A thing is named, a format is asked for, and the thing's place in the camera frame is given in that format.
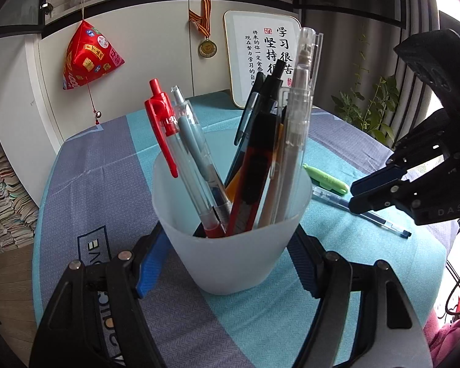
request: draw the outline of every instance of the stack of papers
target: stack of papers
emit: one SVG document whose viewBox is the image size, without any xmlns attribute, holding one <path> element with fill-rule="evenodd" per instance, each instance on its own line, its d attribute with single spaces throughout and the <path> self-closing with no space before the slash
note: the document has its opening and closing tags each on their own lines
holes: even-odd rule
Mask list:
<svg viewBox="0 0 460 368">
<path fill-rule="evenodd" d="M 38 214 L 0 145 L 0 253 L 34 242 Z"/>
</svg>

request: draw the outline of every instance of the orange striped ribbon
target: orange striped ribbon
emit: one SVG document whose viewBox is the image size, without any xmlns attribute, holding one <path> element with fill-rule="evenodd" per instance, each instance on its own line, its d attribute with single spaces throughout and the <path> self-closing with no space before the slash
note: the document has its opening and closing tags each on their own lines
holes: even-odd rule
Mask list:
<svg viewBox="0 0 460 368">
<path fill-rule="evenodd" d="M 201 10 L 203 16 L 200 17 L 197 13 L 189 10 L 189 22 L 194 22 L 198 30 L 209 39 L 209 16 L 211 14 L 211 0 L 201 0 Z"/>
</svg>

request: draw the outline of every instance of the pen holder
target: pen holder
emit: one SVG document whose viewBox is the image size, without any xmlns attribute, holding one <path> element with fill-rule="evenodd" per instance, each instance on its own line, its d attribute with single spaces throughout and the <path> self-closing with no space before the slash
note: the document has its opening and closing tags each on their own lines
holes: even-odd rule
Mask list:
<svg viewBox="0 0 460 368">
<path fill-rule="evenodd" d="M 206 135 L 218 173 L 224 178 L 236 150 L 234 130 Z M 206 292 L 226 295 L 259 285 L 288 245 L 312 197 L 304 169 L 290 219 L 224 238 L 192 236 L 200 223 L 180 178 L 173 178 L 158 155 L 153 165 L 152 203 L 162 227 L 194 282 Z"/>
</svg>

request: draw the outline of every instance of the green highlighter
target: green highlighter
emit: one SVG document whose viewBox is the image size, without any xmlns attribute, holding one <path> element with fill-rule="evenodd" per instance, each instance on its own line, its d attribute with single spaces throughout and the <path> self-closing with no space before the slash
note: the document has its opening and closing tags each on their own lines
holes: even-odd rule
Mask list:
<svg viewBox="0 0 460 368">
<path fill-rule="evenodd" d="M 328 191 L 333 189 L 341 195 L 346 195 L 349 192 L 348 184 L 332 177 L 330 174 L 307 164 L 303 164 L 303 168 L 312 179 L 319 182 L 322 188 L 327 189 Z"/>
</svg>

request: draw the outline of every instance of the red sachet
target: red sachet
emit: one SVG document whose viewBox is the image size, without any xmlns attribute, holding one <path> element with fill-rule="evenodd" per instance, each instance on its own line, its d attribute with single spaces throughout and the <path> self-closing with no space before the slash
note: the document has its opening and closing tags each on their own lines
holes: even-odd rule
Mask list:
<svg viewBox="0 0 460 368">
<path fill-rule="evenodd" d="M 82 21 L 68 44 L 63 65 L 63 89 L 82 86 L 125 63 L 111 43 L 87 21 Z"/>
</svg>

